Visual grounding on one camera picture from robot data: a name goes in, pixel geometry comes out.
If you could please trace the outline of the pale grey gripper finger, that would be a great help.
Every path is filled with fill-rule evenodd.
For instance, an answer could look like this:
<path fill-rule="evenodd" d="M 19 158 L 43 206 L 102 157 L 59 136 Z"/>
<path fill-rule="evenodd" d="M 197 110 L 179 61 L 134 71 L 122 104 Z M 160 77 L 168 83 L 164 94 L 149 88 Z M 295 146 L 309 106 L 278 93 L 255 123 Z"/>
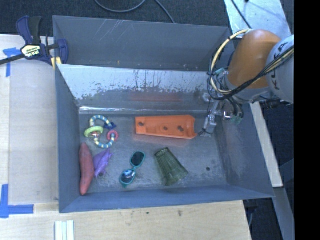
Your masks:
<path fill-rule="evenodd" d="M 198 135 L 200 137 L 208 137 L 211 135 L 211 133 L 208 132 L 210 122 L 211 122 L 211 117 L 208 115 L 204 120 L 203 127 L 202 127 L 201 131 L 198 133 Z"/>
<path fill-rule="evenodd" d="M 216 129 L 217 122 L 214 115 L 209 116 L 209 134 L 212 135 Z"/>

